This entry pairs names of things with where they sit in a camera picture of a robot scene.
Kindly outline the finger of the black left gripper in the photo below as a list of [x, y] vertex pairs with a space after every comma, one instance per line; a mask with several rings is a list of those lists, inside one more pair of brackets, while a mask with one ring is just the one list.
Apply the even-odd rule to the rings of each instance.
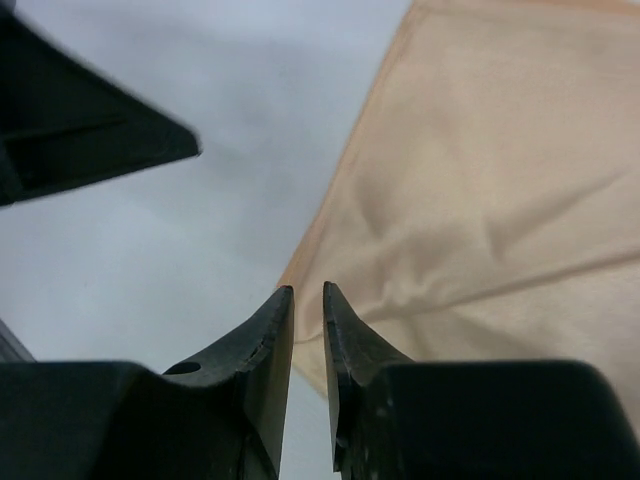
[[1, 204], [194, 157], [188, 127], [86, 68], [1, 4]]

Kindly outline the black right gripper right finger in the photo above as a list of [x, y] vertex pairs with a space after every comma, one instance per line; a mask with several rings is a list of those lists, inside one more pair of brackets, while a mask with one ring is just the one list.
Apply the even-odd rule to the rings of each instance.
[[605, 377], [567, 360], [416, 362], [323, 287], [333, 467], [345, 479], [635, 479]]

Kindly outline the peach cloth napkin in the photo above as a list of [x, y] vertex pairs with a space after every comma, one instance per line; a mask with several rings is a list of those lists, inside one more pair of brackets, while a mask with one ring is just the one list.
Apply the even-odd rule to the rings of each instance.
[[282, 282], [422, 360], [573, 358], [639, 420], [639, 6], [416, 1]]

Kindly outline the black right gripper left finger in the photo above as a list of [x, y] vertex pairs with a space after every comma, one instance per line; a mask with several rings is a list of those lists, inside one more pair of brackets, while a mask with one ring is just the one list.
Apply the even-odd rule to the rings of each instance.
[[294, 293], [157, 374], [124, 361], [38, 362], [1, 332], [5, 479], [275, 479]]

